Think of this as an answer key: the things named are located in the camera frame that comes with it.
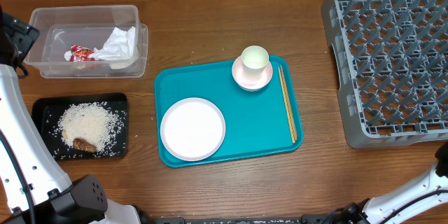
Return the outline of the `small white napkin piece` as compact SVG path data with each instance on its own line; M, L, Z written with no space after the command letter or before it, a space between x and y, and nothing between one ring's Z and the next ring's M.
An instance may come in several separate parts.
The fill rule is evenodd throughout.
M64 54L64 58L68 62L71 61L71 56L72 56L71 51L66 51L65 54Z

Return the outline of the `red snack wrapper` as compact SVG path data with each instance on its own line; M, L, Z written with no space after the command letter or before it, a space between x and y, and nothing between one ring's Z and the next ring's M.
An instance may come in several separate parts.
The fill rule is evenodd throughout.
M94 50L83 47L81 45L72 45L70 51L70 62L87 62L94 61L95 59L91 56Z

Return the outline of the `brown food piece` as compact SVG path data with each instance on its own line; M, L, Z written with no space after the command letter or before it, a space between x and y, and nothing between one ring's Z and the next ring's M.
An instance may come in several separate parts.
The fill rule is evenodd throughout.
M82 138L75 138L73 140L73 147L78 151L84 151L89 153L95 153L97 151L95 145L89 143L88 141Z

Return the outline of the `white round plate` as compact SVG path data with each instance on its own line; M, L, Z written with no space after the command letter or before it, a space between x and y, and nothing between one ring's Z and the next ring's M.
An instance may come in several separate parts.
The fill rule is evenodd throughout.
M212 156L224 141L226 124L221 110L198 97L182 99L168 108L160 124L167 151L187 162Z

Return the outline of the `white cup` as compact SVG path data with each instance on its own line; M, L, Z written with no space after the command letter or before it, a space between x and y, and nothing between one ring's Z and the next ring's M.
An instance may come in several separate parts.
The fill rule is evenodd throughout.
M241 53L244 72L250 78L259 76L269 62L269 55L266 49L258 45L251 45Z

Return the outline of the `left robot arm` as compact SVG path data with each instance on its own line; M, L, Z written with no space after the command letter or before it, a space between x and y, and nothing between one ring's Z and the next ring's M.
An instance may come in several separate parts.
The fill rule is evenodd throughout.
M51 156L19 86L18 69L39 31L1 14L1 182L7 223L147 223L145 213L106 197L91 174L71 181Z

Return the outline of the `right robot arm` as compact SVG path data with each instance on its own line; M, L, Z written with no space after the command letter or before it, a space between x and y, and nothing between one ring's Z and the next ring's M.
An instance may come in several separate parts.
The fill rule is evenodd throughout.
M380 197L352 204L331 223L402 223L447 202L447 144L435 153L437 161L420 176Z

